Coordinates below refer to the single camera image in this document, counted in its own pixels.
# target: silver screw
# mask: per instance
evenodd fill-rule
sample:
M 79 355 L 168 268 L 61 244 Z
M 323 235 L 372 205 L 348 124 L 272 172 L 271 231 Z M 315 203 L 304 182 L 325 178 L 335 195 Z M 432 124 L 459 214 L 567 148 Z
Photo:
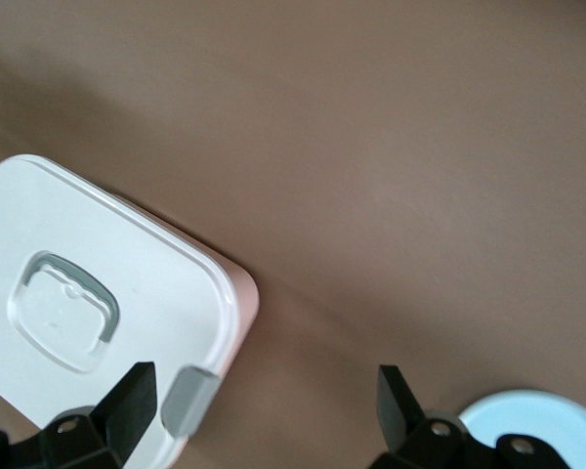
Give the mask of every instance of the silver screw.
M 438 437 L 448 437 L 451 435 L 451 429 L 449 425 L 443 422 L 434 422 L 432 424 L 432 433 L 437 435 Z
M 514 438 L 510 445 L 521 454 L 534 454 L 534 445 L 524 438 Z
M 72 418 L 71 420 L 66 420 L 57 429 L 58 433 L 67 433 L 71 432 L 74 428 L 78 426 L 78 418 Z

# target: white lid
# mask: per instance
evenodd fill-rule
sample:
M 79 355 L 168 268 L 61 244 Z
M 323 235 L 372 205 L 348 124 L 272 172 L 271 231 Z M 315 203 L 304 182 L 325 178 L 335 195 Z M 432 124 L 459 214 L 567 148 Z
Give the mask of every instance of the white lid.
M 536 437 L 572 469 L 586 469 L 586 408 L 541 391 L 508 391 L 469 406 L 460 419 L 479 442 L 494 448 L 502 435 Z
M 126 467 L 168 467 L 235 353 L 237 303 L 210 256 L 117 198 L 39 156 L 0 163 L 0 395 L 37 426 L 154 362 Z

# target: brown surface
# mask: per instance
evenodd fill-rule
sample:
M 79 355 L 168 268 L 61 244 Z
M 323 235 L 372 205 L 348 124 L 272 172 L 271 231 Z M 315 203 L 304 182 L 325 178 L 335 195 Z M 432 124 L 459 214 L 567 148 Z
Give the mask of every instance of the brown surface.
M 0 1 L 18 152 L 258 280 L 179 468 L 364 467 L 378 362 L 586 405 L 586 1 Z

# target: light blue round object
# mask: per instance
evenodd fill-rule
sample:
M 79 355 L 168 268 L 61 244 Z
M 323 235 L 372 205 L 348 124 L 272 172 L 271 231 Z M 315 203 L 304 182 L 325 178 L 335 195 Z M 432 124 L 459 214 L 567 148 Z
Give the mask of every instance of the light blue round object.
M 502 435 L 529 435 L 551 445 L 571 469 L 586 469 L 586 408 L 568 399 L 541 391 L 508 391 L 477 401 L 460 419 L 489 447 Z

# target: black bracket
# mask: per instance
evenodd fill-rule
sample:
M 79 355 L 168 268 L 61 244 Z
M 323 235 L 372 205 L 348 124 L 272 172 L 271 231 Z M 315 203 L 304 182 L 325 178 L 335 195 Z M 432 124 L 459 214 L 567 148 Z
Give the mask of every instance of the black bracket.
M 62 417 L 14 445 L 0 431 L 0 469 L 122 468 L 156 409 L 154 363 L 137 363 L 88 415 Z
M 504 435 L 490 448 L 457 417 L 426 416 L 396 366 L 380 366 L 377 410 L 389 451 L 370 469 L 569 469 L 537 438 Z

